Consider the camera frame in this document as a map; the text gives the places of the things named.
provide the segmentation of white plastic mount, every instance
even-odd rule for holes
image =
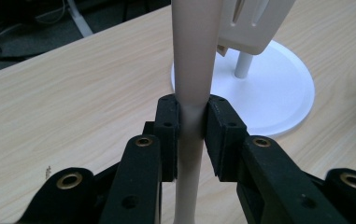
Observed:
[[[237,67],[239,54],[229,49],[224,57],[216,55],[211,94],[230,102],[249,134],[275,136],[300,124],[315,97],[314,82],[303,62],[271,41],[262,54],[253,56],[248,73],[240,76],[235,69],[245,68]],[[173,65],[171,78],[175,89]]]

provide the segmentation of white cylindrical rod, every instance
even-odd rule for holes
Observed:
[[[195,223],[194,214],[221,23],[222,0],[174,0],[172,23],[175,92],[180,104],[175,224]]]
[[[235,76],[239,78],[246,78],[248,76],[248,71],[250,68],[253,55],[246,52],[239,52],[238,61],[236,62]]]

